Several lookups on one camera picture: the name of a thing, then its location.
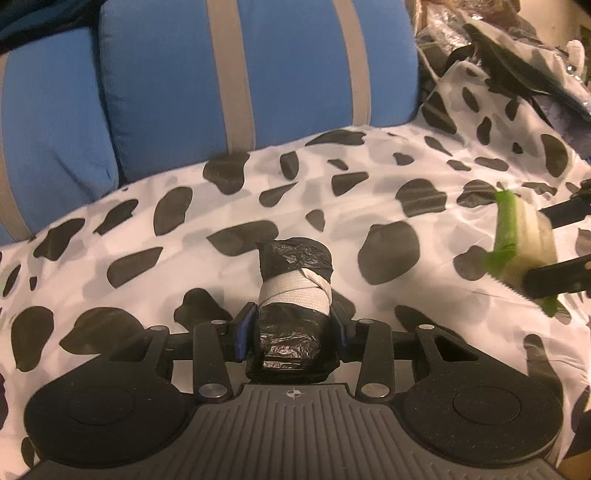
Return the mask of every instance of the white elastic band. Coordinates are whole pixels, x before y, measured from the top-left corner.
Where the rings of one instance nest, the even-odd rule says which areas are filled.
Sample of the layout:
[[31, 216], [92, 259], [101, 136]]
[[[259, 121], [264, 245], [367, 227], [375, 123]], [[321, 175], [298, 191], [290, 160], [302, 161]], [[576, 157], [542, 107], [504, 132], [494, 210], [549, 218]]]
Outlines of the white elastic band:
[[277, 302], [294, 303], [328, 315], [332, 303], [330, 283], [307, 268], [277, 275], [263, 282], [259, 307]]

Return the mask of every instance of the cow print fabric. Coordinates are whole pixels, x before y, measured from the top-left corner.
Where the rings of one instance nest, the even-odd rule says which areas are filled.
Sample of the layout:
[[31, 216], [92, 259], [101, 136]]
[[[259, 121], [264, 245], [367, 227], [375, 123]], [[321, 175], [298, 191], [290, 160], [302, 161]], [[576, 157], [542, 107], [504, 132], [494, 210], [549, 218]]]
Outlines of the cow print fabric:
[[[543, 208], [590, 177], [529, 104], [456, 63], [409, 124], [160, 174], [0, 247], [0, 479], [34, 461], [22, 412], [37, 389], [142, 328], [231, 319], [258, 298], [256, 243], [292, 236], [330, 249], [346, 315], [437, 324], [545, 383], [564, 408], [561, 458], [587, 418], [591, 300], [562, 295], [548, 318], [483, 262], [498, 189]], [[591, 252], [589, 232], [561, 228], [560, 259]]]

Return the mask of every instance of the round pad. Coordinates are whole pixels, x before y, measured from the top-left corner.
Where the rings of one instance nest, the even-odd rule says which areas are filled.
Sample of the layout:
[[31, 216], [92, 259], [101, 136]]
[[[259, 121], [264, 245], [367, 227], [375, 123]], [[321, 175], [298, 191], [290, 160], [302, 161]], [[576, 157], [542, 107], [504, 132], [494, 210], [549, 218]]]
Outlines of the round pad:
[[441, 367], [404, 400], [406, 424], [420, 443], [452, 461], [485, 468], [548, 453], [562, 425], [550, 390], [500, 362]]
[[482, 385], [468, 387], [456, 393], [453, 408], [471, 422], [502, 425], [519, 415], [521, 403], [508, 390]]
[[46, 385], [27, 404], [25, 428], [41, 458], [124, 465], [160, 450], [180, 431], [183, 395], [153, 369], [92, 362]]

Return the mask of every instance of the metal rivet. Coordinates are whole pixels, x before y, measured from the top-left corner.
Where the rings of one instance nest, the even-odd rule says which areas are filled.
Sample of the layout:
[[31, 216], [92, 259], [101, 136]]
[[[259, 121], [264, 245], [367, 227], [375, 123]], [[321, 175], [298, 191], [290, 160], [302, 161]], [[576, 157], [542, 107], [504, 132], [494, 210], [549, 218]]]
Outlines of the metal rivet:
[[361, 387], [361, 393], [366, 397], [382, 398], [390, 393], [390, 389], [382, 383], [366, 383]]
[[228, 393], [228, 389], [219, 383], [206, 383], [199, 387], [198, 392], [205, 398], [221, 398]]

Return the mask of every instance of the black fabric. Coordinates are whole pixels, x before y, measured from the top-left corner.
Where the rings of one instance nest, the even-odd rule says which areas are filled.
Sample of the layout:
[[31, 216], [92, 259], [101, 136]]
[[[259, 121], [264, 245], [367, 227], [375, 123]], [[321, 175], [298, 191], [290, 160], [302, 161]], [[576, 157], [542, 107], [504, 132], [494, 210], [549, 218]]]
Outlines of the black fabric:
[[0, 0], [0, 54], [64, 30], [96, 23], [105, 0]]

